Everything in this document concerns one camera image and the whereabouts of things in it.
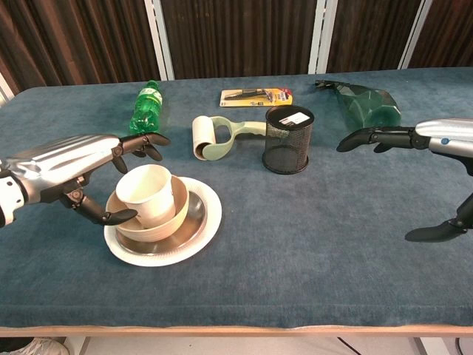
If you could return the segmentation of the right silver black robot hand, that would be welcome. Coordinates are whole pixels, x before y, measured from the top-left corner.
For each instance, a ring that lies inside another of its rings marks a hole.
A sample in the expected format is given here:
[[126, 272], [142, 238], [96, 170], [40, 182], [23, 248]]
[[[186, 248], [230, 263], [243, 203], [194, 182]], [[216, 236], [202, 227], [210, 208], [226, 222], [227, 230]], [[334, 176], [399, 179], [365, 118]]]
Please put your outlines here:
[[[374, 152], [391, 148], [429, 149], [460, 161], [468, 175], [472, 175], [472, 120], [467, 118], [439, 118], [423, 121], [416, 126], [378, 126], [354, 131], [338, 144], [338, 152], [349, 152], [361, 145], [377, 145]], [[457, 208], [452, 219], [438, 226], [414, 229], [405, 235], [410, 242], [439, 243], [452, 240], [472, 228], [472, 196]]]

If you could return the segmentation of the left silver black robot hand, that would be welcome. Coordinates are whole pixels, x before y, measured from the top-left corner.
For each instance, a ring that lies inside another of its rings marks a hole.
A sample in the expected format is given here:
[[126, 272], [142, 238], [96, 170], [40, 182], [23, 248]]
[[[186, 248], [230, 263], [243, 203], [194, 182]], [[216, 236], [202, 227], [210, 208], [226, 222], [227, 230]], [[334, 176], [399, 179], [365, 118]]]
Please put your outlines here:
[[102, 226], [116, 226], [137, 216], [134, 209], [108, 212], [84, 194], [96, 169], [111, 162], [126, 174], [123, 156], [163, 159], [155, 145], [167, 146], [167, 137], [145, 132], [116, 135], [76, 135], [58, 139], [1, 160], [1, 226], [15, 220], [14, 211], [27, 204], [61, 201], [68, 209]]

